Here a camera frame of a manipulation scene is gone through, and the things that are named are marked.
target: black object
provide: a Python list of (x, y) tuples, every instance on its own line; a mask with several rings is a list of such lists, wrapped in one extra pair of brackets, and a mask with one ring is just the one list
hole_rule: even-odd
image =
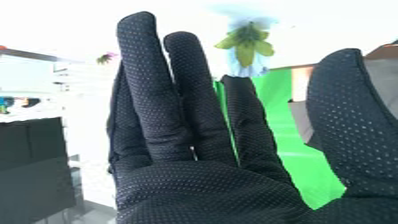
[[(393, 164), (398, 127), (384, 126), (386, 123), (379, 126), (374, 118), (360, 114), (368, 113), (368, 109), (381, 109), (381, 105), (367, 105), (365, 102), (372, 101), (361, 98), (351, 100), (358, 117), (354, 113), (352, 123), (347, 124), (374, 122), (363, 132), (374, 142), (345, 133), (352, 126), (345, 127), (345, 123), (335, 126), (333, 123), (345, 119), (345, 115), (337, 112), (338, 107), (349, 108), (345, 99), (354, 93), (367, 94), (363, 90), (368, 89), (352, 52), (329, 56), (310, 84), (308, 106), (315, 131), (331, 166), (349, 188), (344, 198), (313, 211), (278, 157), (251, 80), (225, 79), (237, 160), (198, 38), (185, 32), (166, 38), (173, 84), (155, 28), (155, 16), (146, 12), (129, 16), (118, 27), (123, 66), (109, 119), (118, 223), (398, 223), (398, 170)], [(372, 115), (386, 121), (388, 117), (381, 113)], [(386, 138), (381, 138), (384, 142), (372, 138), (372, 130), (377, 133), (390, 132)]]
[(40, 98), (29, 98), (29, 105), (26, 105), (26, 108), (34, 107), (38, 104), (42, 103), (42, 99)]
[(61, 119), (0, 123), (0, 223), (31, 224), (74, 206)]

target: glove finger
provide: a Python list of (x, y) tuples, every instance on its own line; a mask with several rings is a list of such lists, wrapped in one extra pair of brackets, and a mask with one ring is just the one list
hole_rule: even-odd
[(118, 38), (134, 106), (153, 161), (194, 160), (193, 135), (162, 53), (155, 16), (130, 15), (118, 25)]
[(185, 118), (194, 132), (198, 159), (221, 161), (237, 166), (228, 125), (200, 39), (194, 34), (178, 32), (166, 37), (164, 43), (171, 57)]
[(114, 83), (107, 132), (111, 138), (109, 161), (118, 179), (134, 169), (152, 165), (123, 64)]
[(267, 124), (264, 105), (249, 78), (225, 76), (228, 116), (239, 148), (241, 166), (274, 180), (292, 183), (278, 156), (273, 130)]
[(356, 49), (331, 54), (317, 66), (308, 112), (333, 170), (349, 188), (345, 196), (397, 197), (398, 121)]

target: white ceiling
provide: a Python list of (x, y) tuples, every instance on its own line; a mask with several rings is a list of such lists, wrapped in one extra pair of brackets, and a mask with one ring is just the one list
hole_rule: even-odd
[(216, 13), (223, 10), (235, 18), (280, 20), (269, 40), (278, 51), (273, 67), (315, 63), (347, 47), (367, 53), (398, 38), (397, 0), (4, 0), (0, 7), (0, 45), (90, 61), (118, 52), (122, 18), (152, 11), (161, 36), (180, 30), (198, 34), (217, 72), (226, 65), (214, 48), (230, 23)]

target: green screen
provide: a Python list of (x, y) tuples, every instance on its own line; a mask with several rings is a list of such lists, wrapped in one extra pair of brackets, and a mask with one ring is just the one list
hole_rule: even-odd
[[(267, 109), (267, 120), (278, 139), (278, 150), (285, 167), (290, 171), (303, 198), (319, 208), (337, 199), (345, 191), (333, 173), (324, 153), (305, 145), (292, 117), (289, 101), (292, 99), (292, 70), (276, 70), (265, 77), (253, 79), (258, 97)], [(223, 111), (226, 97), (223, 84), (216, 83)]]

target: black glove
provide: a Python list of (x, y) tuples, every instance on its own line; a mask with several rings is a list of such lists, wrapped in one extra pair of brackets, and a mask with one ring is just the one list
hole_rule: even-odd
[[(118, 223), (395, 223), (393, 195), (349, 195), (310, 209), (276, 154), (251, 80), (226, 77), (235, 155), (198, 38), (189, 33), (166, 38), (171, 78), (155, 29), (150, 13), (127, 17), (118, 28), (123, 65), (109, 119)], [(315, 109), (312, 115), (324, 113)]]

